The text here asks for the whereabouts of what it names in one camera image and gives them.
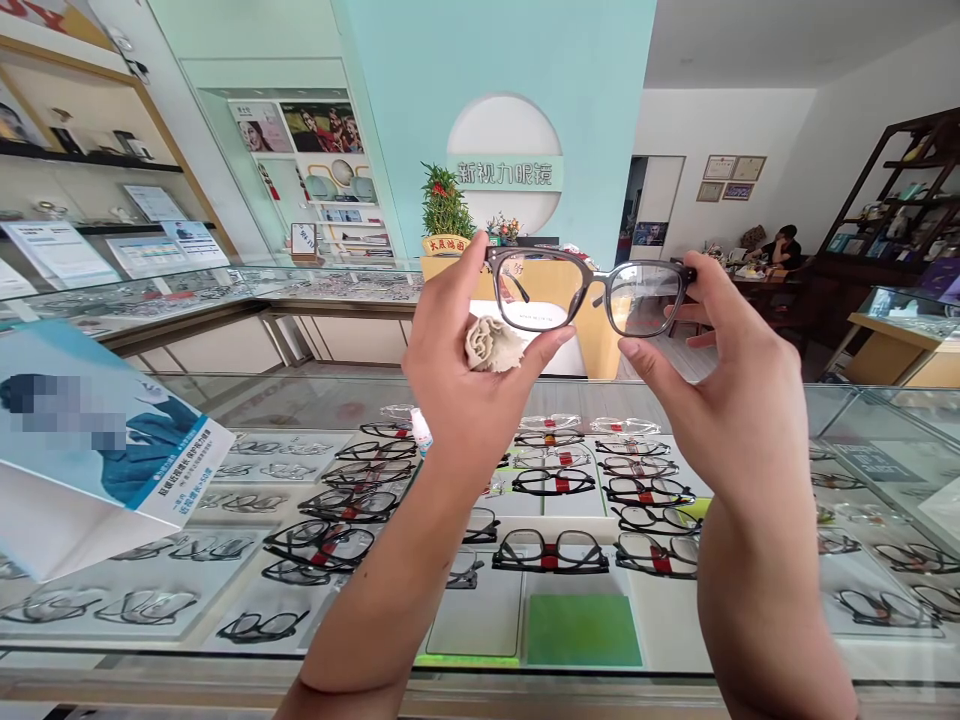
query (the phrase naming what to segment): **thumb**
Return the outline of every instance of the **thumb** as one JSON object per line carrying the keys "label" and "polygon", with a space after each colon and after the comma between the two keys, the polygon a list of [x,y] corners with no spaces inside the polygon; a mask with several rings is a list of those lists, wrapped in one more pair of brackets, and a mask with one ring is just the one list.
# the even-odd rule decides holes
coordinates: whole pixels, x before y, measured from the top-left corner
{"label": "thumb", "polygon": [[547,364],[553,360],[560,346],[576,334],[577,329],[573,325],[540,333],[523,351],[520,367],[511,371],[514,381],[521,385],[532,386]]}

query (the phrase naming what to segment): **wall shelf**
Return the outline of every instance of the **wall shelf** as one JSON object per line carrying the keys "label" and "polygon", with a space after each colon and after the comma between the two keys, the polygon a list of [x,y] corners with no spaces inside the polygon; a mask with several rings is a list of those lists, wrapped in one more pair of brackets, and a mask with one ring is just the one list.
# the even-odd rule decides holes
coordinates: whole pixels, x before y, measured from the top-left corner
{"label": "wall shelf", "polygon": [[179,165],[164,165],[162,163],[148,163],[129,155],[110,155],[98,153],[94,155],[75,155],[73,153],[54,152],[36,145],[26,143],[0,142],[0,155],[7,157],[21,157],[31,160],[47,160],[52,162],[74,163],[76,165],[100,165],[102,167],[119,167],[129,170],[151,170],[153,172],[182,173]]}

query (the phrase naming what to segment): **green card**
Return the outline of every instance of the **green card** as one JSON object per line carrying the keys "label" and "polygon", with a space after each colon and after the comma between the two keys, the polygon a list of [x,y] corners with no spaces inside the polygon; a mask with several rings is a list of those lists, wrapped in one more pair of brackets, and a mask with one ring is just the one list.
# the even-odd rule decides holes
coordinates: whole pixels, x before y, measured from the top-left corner
{"label": "green card", "polygon": [[530,665],[640,667],[640,644],[622,595],[531,595]]}

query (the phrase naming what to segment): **person sitting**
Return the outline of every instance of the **person sitting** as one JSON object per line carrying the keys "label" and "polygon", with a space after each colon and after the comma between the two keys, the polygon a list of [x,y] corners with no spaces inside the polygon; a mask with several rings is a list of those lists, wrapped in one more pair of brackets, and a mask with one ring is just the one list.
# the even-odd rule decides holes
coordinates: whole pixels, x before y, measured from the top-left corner
{"label": "person sitting", "polygon": [[747,255],[748,260],[766,255],[772,267],[796,270],[803,265],[803,250],[796,241],[797,226],[784,225],[772,243],[767,243]]}

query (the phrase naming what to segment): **ceiling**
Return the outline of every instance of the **ceiling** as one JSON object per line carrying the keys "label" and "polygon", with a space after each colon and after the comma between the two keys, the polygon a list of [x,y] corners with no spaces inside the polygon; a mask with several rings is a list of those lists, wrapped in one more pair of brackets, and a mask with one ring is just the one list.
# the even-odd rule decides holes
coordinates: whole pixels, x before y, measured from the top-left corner
{"label": "ceiling", "polygon": [[818,87],[960,21],[960,0],[659,0],[644,87]]}

